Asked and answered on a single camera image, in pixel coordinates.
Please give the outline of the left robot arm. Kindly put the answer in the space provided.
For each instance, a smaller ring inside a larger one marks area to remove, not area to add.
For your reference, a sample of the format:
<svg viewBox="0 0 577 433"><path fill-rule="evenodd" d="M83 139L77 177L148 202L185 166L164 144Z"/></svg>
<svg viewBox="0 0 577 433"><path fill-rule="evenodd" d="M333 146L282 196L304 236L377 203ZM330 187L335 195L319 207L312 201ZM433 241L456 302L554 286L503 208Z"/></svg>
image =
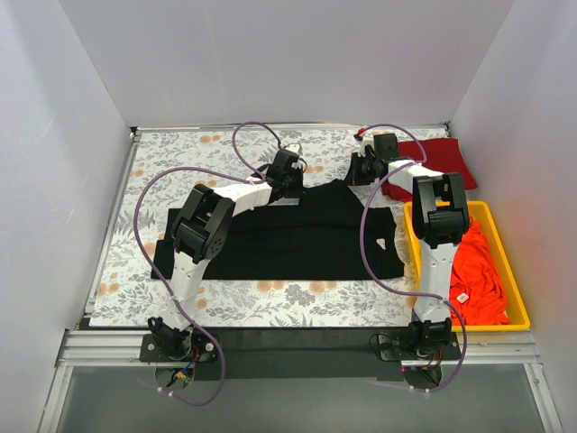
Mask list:
<svg viewBox="0 0 577 433"><path fill-rule="evenodd" d="M207 265L223 249L233 217L282 199L298 202L303 192L301 148L291 144L277 151L260 180L191 190L169 231L174 251L169 280L169 305L148 320L155 345L169 359L185 359L192 348L191 325L185 316L195 306Z"/></svg>

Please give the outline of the black t-shirt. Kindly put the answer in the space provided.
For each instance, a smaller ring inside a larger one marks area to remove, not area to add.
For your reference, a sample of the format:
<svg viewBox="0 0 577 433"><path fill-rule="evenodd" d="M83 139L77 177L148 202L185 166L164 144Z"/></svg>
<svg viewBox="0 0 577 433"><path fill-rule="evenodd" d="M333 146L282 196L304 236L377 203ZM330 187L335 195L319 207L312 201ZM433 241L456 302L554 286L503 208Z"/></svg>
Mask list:
<svg viewBox="0 0 577 433"><path fill-rule="evenodd" d="M170 279L174 251L170 229L156 244L151 278ZM234 216L222 251L206 280L364 281L403 276L389 208L365 209L341 180L307 188L294 206L257 207Z"/></svg>

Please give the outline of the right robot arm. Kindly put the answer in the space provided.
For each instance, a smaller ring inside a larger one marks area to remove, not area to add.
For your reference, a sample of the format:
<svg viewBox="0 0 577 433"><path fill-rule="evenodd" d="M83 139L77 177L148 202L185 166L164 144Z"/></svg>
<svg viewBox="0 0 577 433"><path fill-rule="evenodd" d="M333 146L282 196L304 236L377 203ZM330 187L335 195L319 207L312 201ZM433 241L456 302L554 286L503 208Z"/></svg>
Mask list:
<svg viewBox="0 0 577 433"><path fill-rule="evenodd" d="M386 349L428 358L452 341L452 316L462 316L449 300L453 261L470 226L463 177L430 170L410 159L386 160L355 152L345 176L349 185L378 180L412 194L411 224L420 244L421 267L411 321L396 336L386 336Z"/></svg>

